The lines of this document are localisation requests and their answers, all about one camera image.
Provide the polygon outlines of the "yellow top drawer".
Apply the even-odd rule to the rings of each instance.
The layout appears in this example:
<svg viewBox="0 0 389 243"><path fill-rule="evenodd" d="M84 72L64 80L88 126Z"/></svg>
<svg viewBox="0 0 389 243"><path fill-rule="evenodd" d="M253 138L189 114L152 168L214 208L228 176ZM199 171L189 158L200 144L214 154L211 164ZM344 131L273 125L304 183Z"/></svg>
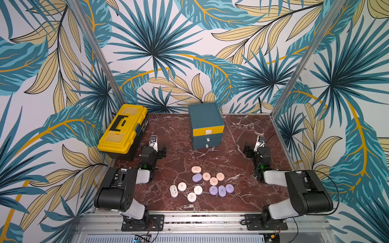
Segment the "yellow top drawer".
<svg viewBox="0 0 389 243"><path fill-rule="evenodd" d="M215 127L197 128L197 129L193 129L192 135L194 137L198 137L198 136L222 134L223 131L224 131L224 125L215 126Z"/></svg>

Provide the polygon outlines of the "purple oval case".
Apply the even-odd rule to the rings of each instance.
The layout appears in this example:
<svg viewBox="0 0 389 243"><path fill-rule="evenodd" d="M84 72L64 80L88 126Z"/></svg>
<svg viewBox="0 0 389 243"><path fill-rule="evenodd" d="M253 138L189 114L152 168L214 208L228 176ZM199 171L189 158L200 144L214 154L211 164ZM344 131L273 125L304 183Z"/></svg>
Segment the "purple oval case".
<svg viewBox="0 0 389 243"><path fill-rule="evenodd" d="M225 186L220 185L220 186L218 187L218 195L219 195L220 197L225 197L225 196L227 195L227 191L226 191Z"/></svg>

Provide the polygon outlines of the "teal drawer cabinet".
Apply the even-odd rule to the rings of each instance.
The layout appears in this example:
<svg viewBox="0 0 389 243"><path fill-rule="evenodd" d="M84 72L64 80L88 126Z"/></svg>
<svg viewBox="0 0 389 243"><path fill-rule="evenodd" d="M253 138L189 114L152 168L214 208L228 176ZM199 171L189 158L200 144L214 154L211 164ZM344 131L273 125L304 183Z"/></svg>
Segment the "teal drawer cabinet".
<svg viewBox="0 0 389 243"><path fill-rule="evenodd" d="M221 145L223 133L198 136L192 135L193 129L222 126L223 118L216 103L199 103L188 106L189 125L193 149L218 147Z"/></svg>

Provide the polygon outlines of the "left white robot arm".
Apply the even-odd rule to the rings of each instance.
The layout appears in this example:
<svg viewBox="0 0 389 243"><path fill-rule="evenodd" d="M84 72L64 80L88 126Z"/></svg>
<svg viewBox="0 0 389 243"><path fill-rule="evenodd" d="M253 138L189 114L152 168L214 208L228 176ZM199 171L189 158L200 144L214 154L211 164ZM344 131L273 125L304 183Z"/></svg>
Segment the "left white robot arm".
<svg viewBox="0 0 389 243"><path fill-rule="evenodd" d="M117 211L125 220L148 222L146 206L135 199L135 186L153 181L157 161L166 157L167 149L158 149L157 136L151 136L140 154L137 168L109 168L94 197L94 207Z"/></svg>

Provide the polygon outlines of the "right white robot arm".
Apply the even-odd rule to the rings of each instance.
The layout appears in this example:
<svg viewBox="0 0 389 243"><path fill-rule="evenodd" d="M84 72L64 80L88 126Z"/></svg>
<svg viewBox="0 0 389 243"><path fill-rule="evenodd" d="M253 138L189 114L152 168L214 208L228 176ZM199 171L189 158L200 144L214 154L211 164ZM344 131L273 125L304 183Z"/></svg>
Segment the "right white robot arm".
<svg viewBox="0 0 389 243"><path fill-rule="evenodd" d="M313 170L281 171L270 167L270 149L266 146L244 146L243 153L252 159L254 176L262 184L281 186L289 197L263 207L261 221L284 220L333 210L333 200Z"/></svg>

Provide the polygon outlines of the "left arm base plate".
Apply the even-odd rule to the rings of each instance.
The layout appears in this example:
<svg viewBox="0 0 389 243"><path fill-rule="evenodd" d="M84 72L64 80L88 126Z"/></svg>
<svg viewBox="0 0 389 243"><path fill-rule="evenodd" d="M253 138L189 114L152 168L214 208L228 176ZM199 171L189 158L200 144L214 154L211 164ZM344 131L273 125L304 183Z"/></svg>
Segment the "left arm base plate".
<svg viewBox="0 0 389 243"><path fill-rule="evenodd" d="M141 232L141 231L156 231L160 232L164 229L165 215L152 214L146 215L140 220L123 217L121 227L122 232Z"/></svg>

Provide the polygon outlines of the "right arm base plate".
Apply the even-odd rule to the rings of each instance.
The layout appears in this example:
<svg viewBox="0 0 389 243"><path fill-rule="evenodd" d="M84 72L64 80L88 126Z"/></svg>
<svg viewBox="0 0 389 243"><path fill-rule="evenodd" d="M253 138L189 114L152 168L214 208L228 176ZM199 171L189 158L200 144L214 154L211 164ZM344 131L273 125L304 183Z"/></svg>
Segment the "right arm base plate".
<svg viewBox="0 0 389 243"><path fill-rule="evenodd" d="M288 229L285 220L275 220L267 215L262 216L262 214L245 214L240 224L246 226L248 231L273 230L279 232Z"/></svg>

